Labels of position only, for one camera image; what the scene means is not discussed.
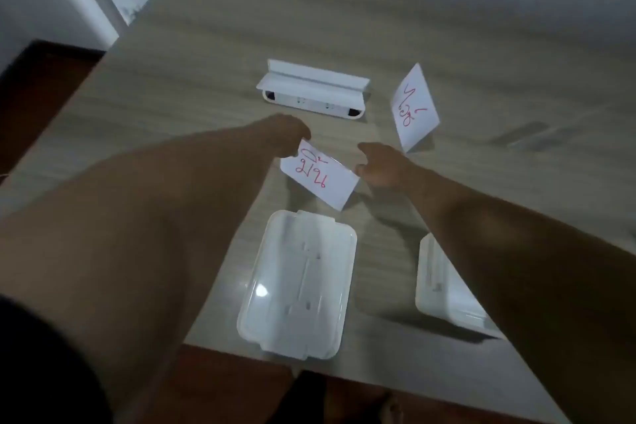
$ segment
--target hand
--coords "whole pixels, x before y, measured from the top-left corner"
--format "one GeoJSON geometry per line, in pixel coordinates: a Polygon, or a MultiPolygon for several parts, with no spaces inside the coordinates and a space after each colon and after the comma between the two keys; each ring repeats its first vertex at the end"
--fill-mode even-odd
{"type": "Polygon", "coordinates": [[[358,164],[355,174],[372,186],[399,188],[404,183],[406,173],[414,163],[400,151],[381,143],[360,143],[358,145],[366,158],[366,164],[358,164]]]}
{"type": "Polygon", "coordinates": [[[265,139],[274,156],[285,158],[298,154],[301,139],[311,139],[312,132],[297,117],[274,114],[248,126],[257,136],[265,139]]]}

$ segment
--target table surface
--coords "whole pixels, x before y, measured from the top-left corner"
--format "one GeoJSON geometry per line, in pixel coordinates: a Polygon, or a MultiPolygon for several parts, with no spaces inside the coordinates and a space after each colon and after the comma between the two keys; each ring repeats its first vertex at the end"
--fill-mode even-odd
{"type": "MultiPolygon", "coordinates": [[[[426,0],[150,0],[4,182],[0,211],[123,150],[280,111],[301,117],[314,146],[353,167],[364,160],[360,141],[398,146],[389,100],[419,62],[441,125],[427,148],[409,155],[414,161],[633,250],[636,65],[434,7],[426,0]],[[255,86],[268,58],[370,78],[365,116],[347,121],[267,104],[255,86]]],[[[566,421],[508,342],[476,339],[417,312],[425,226],[402,197],[371,195],[364,183],[338,213],[272,166],[188,343],[291,363],[236,330],[267,219],[282,208],[333,216],[358,235],[340,351],[302,366],[566,421]]]]}

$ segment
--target right arm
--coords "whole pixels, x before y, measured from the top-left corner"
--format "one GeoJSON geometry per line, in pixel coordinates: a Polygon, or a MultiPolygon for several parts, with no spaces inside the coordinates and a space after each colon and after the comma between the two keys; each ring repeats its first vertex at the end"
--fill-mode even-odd
{"type": "Polygon", "coordinates": [[[636,416],[636,257],[361,143],[356,173],[409,197],[490,318],[570,420],[636,416]]]}

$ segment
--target left arm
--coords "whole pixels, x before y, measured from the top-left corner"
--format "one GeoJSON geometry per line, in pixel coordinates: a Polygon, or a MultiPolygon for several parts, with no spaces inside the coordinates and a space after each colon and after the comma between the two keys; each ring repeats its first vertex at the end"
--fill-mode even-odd
{"type": "Polygon", "coordinates": [[[275,115],[112,157],[0,222],[0,293],[54,326],[121,412],[183,341],[274,157],[275,115]]]}

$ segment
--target folded paper sign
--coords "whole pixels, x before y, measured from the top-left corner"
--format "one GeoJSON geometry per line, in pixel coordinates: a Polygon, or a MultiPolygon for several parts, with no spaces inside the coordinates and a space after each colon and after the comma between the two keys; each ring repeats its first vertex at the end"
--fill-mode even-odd
{"type": "Polygon", "coordinates": [[[391,112],[405,152],[411,150],[440,123],[419,64],[411,69],[397,88],[391,99],[391,112]]]}
{"type": "Polygon", "coordinates": [[[360,179],[304,139],[297,156],[281,159],[281,171],[338,211],[342,211],[360,179]]]}

